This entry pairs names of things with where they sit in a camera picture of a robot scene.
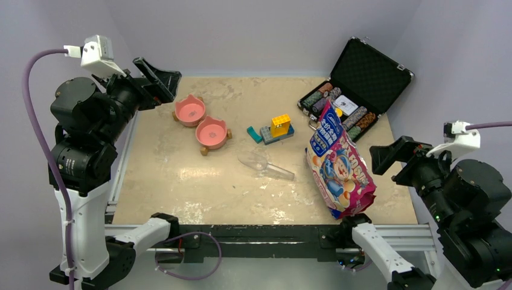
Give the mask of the colourful pet food bag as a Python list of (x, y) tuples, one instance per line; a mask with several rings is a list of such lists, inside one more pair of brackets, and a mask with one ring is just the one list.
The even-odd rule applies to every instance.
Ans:
[(374, 203), (377, 186), (330, 102), (305, 152), (313, 179), (335, 219), (359, 214)]

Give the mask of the clear plastic scoop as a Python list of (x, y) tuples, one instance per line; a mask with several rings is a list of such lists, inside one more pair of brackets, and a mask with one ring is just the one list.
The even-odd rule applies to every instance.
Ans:
[(259, 154), (253, 152), (240, 152), (237, 155), (237, 158), (245, 166), (260, 172), (262, 175), (267, 177), (285, 179), (289, 181), (293, 181), (295, 179), (295, 174), (293, 172), (270, 163), (265, 157)]

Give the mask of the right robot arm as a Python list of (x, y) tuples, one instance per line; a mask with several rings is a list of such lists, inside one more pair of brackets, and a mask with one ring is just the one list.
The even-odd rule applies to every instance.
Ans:
[(511, 285), (511, 233), (496, 220), (511, 199), (502, 175), (475, 159), (455, 161), (451, 150), (431, 156), (431, 145), (402, 136), (388, 146), (372, 146), (372, 171), (384, 174), (399, 161), (392, 180), (412, 187), (433, 217), (443, 247), (439, 277), (404, 260), (364, 214), (345, 217), (343, 247), (359, 247), (380, 270), (388, 289), (477, 289), (502, 280)]

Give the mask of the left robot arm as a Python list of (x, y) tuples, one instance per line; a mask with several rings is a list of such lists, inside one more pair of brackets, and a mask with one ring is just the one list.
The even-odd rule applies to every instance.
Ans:
[(172, 102), (182, 77), (142, 57), (133, 63), (141, 77), (132, 77), (129, 70), (106, 80), (77, 77), (56, 90), (50, 107), (58, 121), (51, 154), (63, 185), (53, 176), (50, 184), (61, 209), (65, 247), (60, 265), (50, 272), (54, 282), (107, 289), (128, 275), (137, 255), (159, 242), (165, 247), (179, 242), (178, 218), (165, 213), (151, 215), (124, 234), (105, 233), (115, 143), (136, 112)]

